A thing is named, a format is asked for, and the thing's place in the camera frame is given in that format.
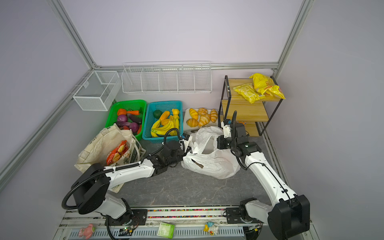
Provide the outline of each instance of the white wire basket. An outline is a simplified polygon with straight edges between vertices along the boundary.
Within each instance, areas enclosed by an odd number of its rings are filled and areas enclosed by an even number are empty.
[[[116,71],[92,71],[73,99],[84,111],[108,111],[120,88]]]
[[[210,62],[124,63],[124,93],[210,93]]]

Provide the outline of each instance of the blue basket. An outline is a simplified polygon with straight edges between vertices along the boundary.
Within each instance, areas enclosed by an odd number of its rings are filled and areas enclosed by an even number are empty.
[[[180,111],[179,113],[179,121],[180,121],[180,135],[183,134],[183,104],[181,101],[164,101],[164,102],[154,102],[150,103],[147,106],[147,113],[145,115],[145,121],[144,121],[144,132],[143,132],[143,139],[149,140],[153,143],[162,143],[164,140],[164,136],[162,137],[152,137],[151,135],[151,128],[153,124],[158,120],[153,116],[153,112],[155,110],[160,110],[162,112],[164,111],[170,111],[172,113],[172,109],[178,109]],[[177,136],[167,136],[167,142],[168,140],[176,140],[178,141]]]

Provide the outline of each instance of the purple vegetable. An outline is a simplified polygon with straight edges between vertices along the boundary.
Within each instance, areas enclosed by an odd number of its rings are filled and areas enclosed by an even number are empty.
[[[133,122],[129,125],[129,128],[132,130],[132,132],[137,132],[139,130],[139,125]]]
[[[118,122],[126,122],[126,121],[128,121],[128,118],[126,115],[121,114],[118,116]]]
[[[127,116],[129,117],[130,120],[132,120],[132,122],[135,122],[137,124],[142,124],[143,123],[143,120],[141,120],[140,118],[136,117],[135,115],[132,115],[132,114],[128,113]]]
[[[115,123],[116,123],[116,125],[117,125],[118,127],[122,127],[122,126],[127,126],[127,127],[129,127],[129,126],[131,125],[131,122],[117,121],[117,122],[115,122]]]

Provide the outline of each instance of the pink figurine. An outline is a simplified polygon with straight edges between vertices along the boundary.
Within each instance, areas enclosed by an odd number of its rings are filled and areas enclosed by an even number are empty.
[[[88,227],[80,229],[79,237],[85,236],[85,239],[89,239],[95,230],[96,228],[93,226],[93,224],[90,223]]]

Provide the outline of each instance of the yellow snack bag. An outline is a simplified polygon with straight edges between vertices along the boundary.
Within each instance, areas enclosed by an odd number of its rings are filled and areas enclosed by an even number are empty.
[[[253,78],[253,85],[256,92],[264,95],[264,93],[285,99],[281,88],[273,82],[272,78],[262,75],[260,73],[255,73],[249,78]]]
[[[253,88],[251,83],[246,83],[233,88],[241,96],[243,96],[248,102],[254,103],[257,100],[265,98],[264,95],[258,94]]]

